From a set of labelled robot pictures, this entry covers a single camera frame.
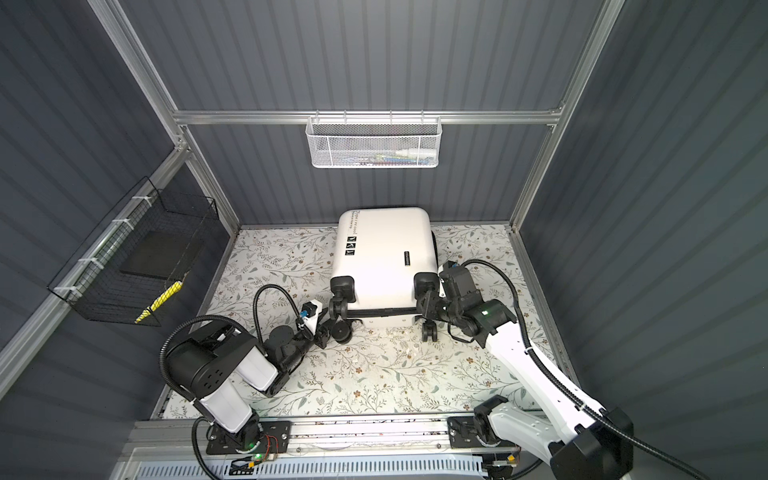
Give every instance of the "black mounting plate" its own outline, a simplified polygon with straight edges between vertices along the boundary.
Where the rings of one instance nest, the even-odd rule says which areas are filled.
[[[271,435],[277,439],[277,449],[275,442],[272,441],[270,453],[285,453],[288,451],[288,439],[290,438],[290,422],[260,422],[263,435]],[[229,437],[222,435],[216,439],[208,439],[208,446],[205,448],[207,455],[238,455],[237,444]],[[266,439],[253,451],[253,454],[266,453]]]
[[[448,417],[448,428],[452,449],[483,449],[488,447],[488,445],[483,445],[480,442],[471,415]],[[511,449],[516,446],[507,440],[501,440],[498,445],[493,445],[493,447],[510,447]]]

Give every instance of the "floral tablecloth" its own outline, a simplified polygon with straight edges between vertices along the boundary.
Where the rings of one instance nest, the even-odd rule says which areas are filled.
[[[529,336],[550,358],[550,346],[502,225],[434,226],[439,262],[482,258],[501,267],[518,288]],[[253,328],[253,294],[265,283],[286,287],[296,304],[331,297],[329,280],[335,228],[290,228],[240,231],[208,313],[229,316]],[[484,298],[512,305],[511,293],[493,271],[471,266]],[[291,324],[286,299],[267,290],[259,320],[266,333]],[[520,382],[476,343],[456,342],[439,326],[439,341],[421,342],[421,328],[366,329],[354,324],[346,345],[331,340],[313,347],[285,387],[268,399],[236,373],[229,380],[258,413],[277,415],[349,415],[470,410],[499,394],[526,409],[537,408]],[[163,417],[199,416],[175,392]]]

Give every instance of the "gray wall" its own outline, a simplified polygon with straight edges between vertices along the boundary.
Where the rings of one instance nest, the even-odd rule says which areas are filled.
[[[558,106],[600,3],[123,6],[182,110],[545,110]]]
[[[0,347],[172,147],[84,0],[0,2]]]
[[[269,224],[335,223],[351,208],[401,205],[433,221],[509,220],[547,127],[445,126],[440,165],[419,169],[315,168],[300,126],[191,130],[240,221]]]
[[[0,346],[50,278],[172,148],[87,2],[0,2]],[[200,194],[180,170],[169,188]],[[197,313],[224,247],[201,253],[174,317]],[[0,478],[106,478],[162,388],[163,329],[67,316],[0,400]]]
[[[714,478],[768,450],[766,18],[629,2],[522,229],[587,391]]]

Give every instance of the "floral mat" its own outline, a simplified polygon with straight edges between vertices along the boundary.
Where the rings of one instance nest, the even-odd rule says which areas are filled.
[[[518,288],[531,341],[552,358],[505,227],[441,225],[432,231],[439,262],[482,258],[507,273]],[[286,287],[297,305],[312,298],[327,304],[335,242],[336,229],[330,227],[240,231],[208,313],[229,316],[252,329],[253,294],[265,283]],[[471,272],[484,298],[498,298],[511,307],[511,293],[496,273],[476,265]],[[265,334],[293,321],[288,302],[275,290],[262,294],[259,311]],[[520,382],[477,343],[456,342],[443,325],[438,333],[438,342],[422,343],[420,326],[366,329],[355,323],[349,343],[331,340],[324,350],[313,347],[271,399],[236,373],[229,380],[262,417],[457,412],[496,394],[522,408],[537,408]],[[197,410],[173,392],[163,418],[196,416]]]

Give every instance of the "white mesh basket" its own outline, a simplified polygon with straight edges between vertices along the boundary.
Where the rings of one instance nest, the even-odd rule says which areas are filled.
[[[306,139],[318,168],[437,167],[440,119],[421,123],[321,123],[310,118]]]

